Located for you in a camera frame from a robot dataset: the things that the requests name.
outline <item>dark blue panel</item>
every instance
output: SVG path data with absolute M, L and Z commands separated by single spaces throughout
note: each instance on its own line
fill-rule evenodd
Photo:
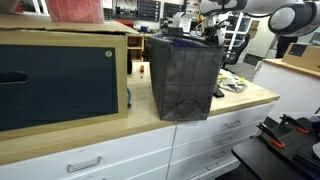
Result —
M 0 45 L 0 130 L 117 113 L 114 56 L 114 48 Z

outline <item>black chair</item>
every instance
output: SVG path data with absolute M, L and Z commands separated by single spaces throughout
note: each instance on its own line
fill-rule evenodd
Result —
M 249 44 L 249 39 L 250 39 L 250 34 L 248 33 L 245 35 L 244 41 L 239 47 L 234 48 L 232 50 L 228 50 L 227 52 L 224 53 L 224 56 L 222 59 L 222 67 L 221 67 L 222 69 L 226 71 L 230 71 L 228 68 L 226 68 L 226 65 L 227 64 L 233 65 L 238 62 L 241 53 Z

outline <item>plastic bag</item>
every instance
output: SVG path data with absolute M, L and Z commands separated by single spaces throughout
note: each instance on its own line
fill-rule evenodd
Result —
M 103 23 L 101 0 L 46 0 L 52 21 Z

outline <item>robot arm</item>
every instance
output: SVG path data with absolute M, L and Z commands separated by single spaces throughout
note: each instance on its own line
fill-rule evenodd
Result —
M 320 25 L 320 2 L 303 0 L 203 0 L 200 11 L 214 13 L 239 11 L 270 14 L 269 29 L 277 35 L 302 36 Z

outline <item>wall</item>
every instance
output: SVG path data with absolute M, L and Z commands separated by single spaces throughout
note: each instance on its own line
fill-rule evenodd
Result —
M 137 0 L 127 0 L 128 4 L 126 3 L 125 0 L 113 0 L 113 7 L 116 6 L 116 1 L 118 3 L 118 6 L 120 7 L 137 9 Z M 183 5 L 183 2 L 184 2 L 184 0 L 160 0 L 160 1 L 161 1 L 160 18 L 162 18 L 162 15 L 163 15 L 163 7 L 165 2 L 181 4 L 181 5 Z M 160 27 L 160 22 L 137 20 L 134 22 L 134 24 L 135 24 L 135 28 L 140 28 L 140 26 L 148 26 L 150 29 L 159 29 Z
M 255 38 L 249 41 L 248 54 L 264 58 L 268 53 L 270 44 L 272 43 L 272 40 L 275 35 L 268 28 L 269 17 L 252 19 L 258 20 L 260 21 L 260 23 Z

